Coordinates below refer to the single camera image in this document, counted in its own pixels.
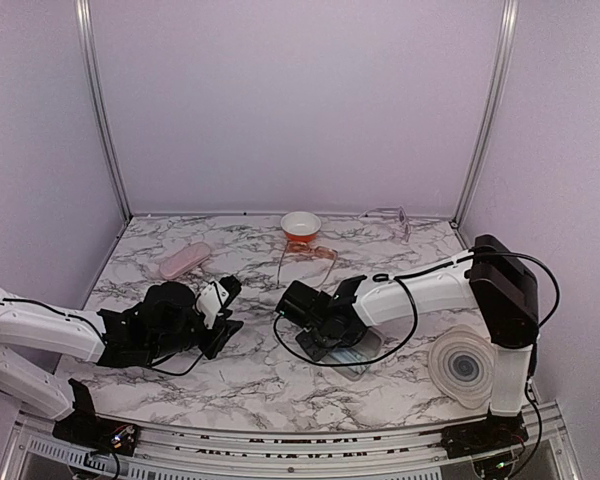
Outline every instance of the eyeglasses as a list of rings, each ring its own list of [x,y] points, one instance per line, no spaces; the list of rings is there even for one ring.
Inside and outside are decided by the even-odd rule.
[[[324,285],[324,282],[327,281],[331,271],[333,270],[334,265],[336,264],[336,260],[338,260],[338,252],[332,250],[327,247],[310,247],[309,244],[304,242],[287,242],[284,247],[284,251],[282,252],[282,256],[280,257],[280,262],[278,262],[278,274],[276,276],[276,288],[280,286],[280,270],[282,269],[282,262],[284,261],[284,257],[287,253],[301,253],[304,255],[312,255],[318,258],[325,258],[333,260],[331,265],[329,266],[329,270],[327,270],[327,274],[324,276],[322,281],[316,285],[314,288],[321,287]]]
[[[372,208],[371,210],[367,210],[358,216],[358,218],[368,217],[371,213],[378,213],[380,215],[391,215],[397,216],[398,221],[404,227],[404,240],[405,242],[409,241],[409,237],[411,237],[411,225],[409,224],[409,217],[407,217],[407,213],[404,211],[402,207],[379,207]]]

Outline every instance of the robotic arm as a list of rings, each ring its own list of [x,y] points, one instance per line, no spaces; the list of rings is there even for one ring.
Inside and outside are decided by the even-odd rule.
[[[73,379],[59,380],[6,345],[71,355],[111,368],[150,368],[159,359],[194,347],[212,359],[243,325],[229,320],[232,312],[227,309],[240,290],[232,276],[211,282],[198,296],[186,285],[166,282],[150,287],[144,300],[128,310],[93,312],[51,307],[0,288],[0,390],[55,420],[58,438],[94,446],[103,432],[119,425],[96,417],[87,387]],[[122,454],[133,449],[119,446],[127,447],[119,450]]]
[[[488,417],[443,432],[450,458],[528,438],[520,412],[534,368],[538,288],[534,274],[507,253],[495,237],[483,235],[470,250],[394,277],[411,292],[417,313],[478,307],[496,347]],[[356,345],[370,327],[413,318],[404,287],[389,280],[387,275],[350,278],[333,296],[296,281],[276,311],[303,328],[296,340],[312,361],[319,361],[337,348]]]

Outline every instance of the vertical metal post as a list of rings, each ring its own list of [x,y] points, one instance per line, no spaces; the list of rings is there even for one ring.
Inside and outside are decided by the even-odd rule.
[[[482,124],[480,125],[478,140],[476,141],[476,146],[473,151],[471,165],[469,166],[464,188],[462,189],[460,200],[453,217],[453,222],[455,222],[458,227],[461,227],[465,220],[471,199],[473,198],[476,189],[478,176],[480,175],[480,170],[482,169],[486,157],[489,139],[493,129],[493,122],[496,117],[498,106],[500,105],[502,91],[509,69],[517,17],[518,0],[505,0],[502,12],[502,24],[500,26],[500,36],[498,38],[498,47],[496,50],[496,61],[491,76],[487,104],[485,106]]]
[[[104,150],[104,156],[107,163],[109,176],[116,196],[120,213],[125,221],[129,223],[132,217],[129,200],[122,181],[116,150],[113,145],[113,137],[109,128],[109,121],[104,107],[104,97],[100,85],[100,75],[98,73],[98,62],[96,58],[96,45],[93,39],[93,29],[91,25],[91,8],[89,0],[76,0],[78,12],[78,29],[80,32],[80,43],[82,45],[82,54],[87,70],[87,82],[91,92],[91,102],[93,104],[96,116],[96,124],[100,134],[100,141]]]

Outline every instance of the marble tabletop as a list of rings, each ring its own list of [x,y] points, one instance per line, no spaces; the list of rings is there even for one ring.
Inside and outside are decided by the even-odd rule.
[[[447,222],[412,220],[404,227],[391,218],[322,217],[314,244],[333,248],[339,258],[323,289],[332,293],[341,280],[361,273],[397,273],[462,250]],[[373,365],[352,382],[333,369],[313,367],[292,357],[272,332],[274,307],[292,279],[319,283],[327,260],[293,256],[281,271],[286,240],[279,216],[134,218],[104,269],[87,304],[89,309],[122,310],[141,301],[161,280],[160,262],[188,244],[204,241],[209,260],[178,280],[198,291],[211,279],[236,275],[242,292],[232,304],[233,319],[245,325],[214,360],[203,360],[184,377],[167,377],[142,368],[108,369],[64,356],[57,375],[89,387],[96,410],[130,420],[229,430],[343,431],[382,429],[484,414],[467,410],[431,382],[428,351],[435,339],[457,324],[488,333],[476,310],[422,315],[409,344]],[[391,348],[410,323],[383,325]],[[294,344],[298,328],[281,322]],[[177,355],[161,368],[185,370],[197,349]]]

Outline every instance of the orange bowl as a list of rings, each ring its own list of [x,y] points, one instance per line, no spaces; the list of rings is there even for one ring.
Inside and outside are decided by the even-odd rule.
[[[280,226],[289,240],[309,243],[318,236],[322,222],[313,213],[291,212],[282,217]]]

